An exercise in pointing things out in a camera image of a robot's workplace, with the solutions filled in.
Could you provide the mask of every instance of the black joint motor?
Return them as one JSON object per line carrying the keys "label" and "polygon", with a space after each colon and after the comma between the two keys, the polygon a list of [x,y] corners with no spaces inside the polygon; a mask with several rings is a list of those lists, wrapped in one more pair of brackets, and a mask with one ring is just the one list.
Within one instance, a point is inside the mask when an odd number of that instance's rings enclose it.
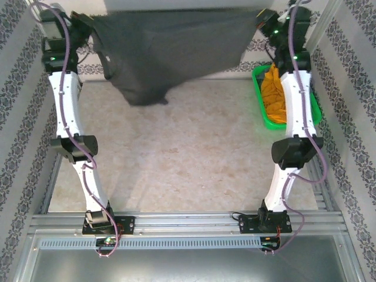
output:
{"label": "black joint motor", "polygon": [[[313,140],[321,149],[324,145],[322,137],[313,136]],[[301,169],[316,154],[316,150],[307,137],[294,136],[273,143],[271,157],[274,163],[278,163],[281,169],[296,167]]]}

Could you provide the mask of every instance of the metal frame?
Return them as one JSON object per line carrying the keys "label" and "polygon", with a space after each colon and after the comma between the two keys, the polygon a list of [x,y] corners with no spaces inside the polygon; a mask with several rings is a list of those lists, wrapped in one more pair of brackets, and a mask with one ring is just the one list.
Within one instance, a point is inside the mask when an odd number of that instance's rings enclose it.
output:
{"label": "metal frame", "polygon": [[[339,211],[305,211],[299,236],[333,236],[348,281],[364,281],[347,227]],[[117,213],[135,216],[135,234],[122,237],[121,249],[249,249],[260,247],[260,237],[275,234],[240,234],[230,212]],[[30,281],[39,250],[93,249],[95,237],[81,234],[84,213],[49,213],[33,216],[15,281]],[[293,230],[300,216],[290,215]],[[284,238],[291,234],[282,234]]]}

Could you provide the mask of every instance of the beige floor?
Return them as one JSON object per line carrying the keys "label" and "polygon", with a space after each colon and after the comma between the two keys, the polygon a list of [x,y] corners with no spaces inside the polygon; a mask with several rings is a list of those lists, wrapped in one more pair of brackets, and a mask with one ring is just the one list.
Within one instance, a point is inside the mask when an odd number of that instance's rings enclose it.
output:
{"label": "beige floor", "polygon": [[[103,188],[116,211],[256,210],[268,192],[271,144],[250,80],[197,80],[172,89],[169,104],[131,108],[107,82],[86,83],[80,110],[96,135]],[[296,182],[289,203],[317,209]],[[50,212],[85,211],[78,177],[64,159]]]}

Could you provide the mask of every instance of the patterned wallpaper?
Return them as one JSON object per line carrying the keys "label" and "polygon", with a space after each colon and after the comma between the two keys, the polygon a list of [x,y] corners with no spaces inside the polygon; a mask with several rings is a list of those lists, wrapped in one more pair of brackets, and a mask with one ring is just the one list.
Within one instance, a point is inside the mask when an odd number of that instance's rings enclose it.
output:
{"label": "patterned wallpaper", "polygon": [[56,112],[41,64],[42,34],[24,0],[0,0],[0,281],[13,276],[56,154]]}
{"label": "patterned wallpaper", "polygon": [[328,184],[366,281],[376,281],[375,28],[375,0],[343,0],[311,56]]}
{"label": "patterned wallpaper", "polygon": [[[56,0],[43,0],[44,3],[51,4],[56,2]],[[83,8],[85,1],[80,4],[78,1],[70,1],[65,0],[61,2],[62,6],[66,10],[67,13],[70,13],[72,10],[84,12],[87,14],[101,14],[105,15],[107,13],[105,5],[103,4],[103,0],[96,0],[98,5],[85,6]],[[281,14],[287,6],[288,0],[274,0],[273,4],[271,5],[271,9],[279,11]],[[321,14],[323,13],[324,8],[328,0],[316,0],[312,1],[308,5],[313,11],[312,18],[311,18],[311,26],[307,32],[307,38],[310,37],[312,34],[313,29],[315,28],[318,19],[320,18]],[[250,78],[251,71],[255,66],[259,66],[265,63],[269,63],[270,59],[267,56],[264,48],[265,48],[266,39],[261,34],[261,32],[257,31],[253,40],[250,42],[246,52],[243,55],[242,62],[239,64],[238,67],[229,69],[222,73],[217,73],[215,75],[211,75],[211,78]],[[79,67],[80,77],[83,81],[85,80],[104,80],[103,76],[103,68],[100,64],[100,60],[98,56],[92,51],[92,43],[89,44],[89,47],[85,47],[79,51],[80,58],[84,57],[89,52],[89,56],[85,59],[85,61]]]}

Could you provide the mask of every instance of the green plastic tray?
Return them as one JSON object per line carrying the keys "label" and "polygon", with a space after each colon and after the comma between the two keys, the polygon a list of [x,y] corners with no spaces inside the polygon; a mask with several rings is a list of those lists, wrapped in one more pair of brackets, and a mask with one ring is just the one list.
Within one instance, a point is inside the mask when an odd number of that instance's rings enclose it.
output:
{"label": "green plastic tray", "polygon": [[[252,78],[254,83],[254,88],[256,89],[256,95],[258,98],[258,102],[260,104],[261,114],[263,115],[265,127],[270,130],[280,130],[280,129],[286,129],[285,123],[275,123],[272,122],[268,116],[266,115],[266,110],[263,102],[263,98],[261,96],[261,90],[257,83],[257,75],[264,72],[266,69],[269,69],[270,65],[268,66],[257,66],[252,71]],[[311,111],[312,111],[312,118],[315,125],[317,125],[321,119],[323,118],[320,108],[318,107],[318,104],[316,102],[315,97],[313,96],[313,93],[311,92]]]}

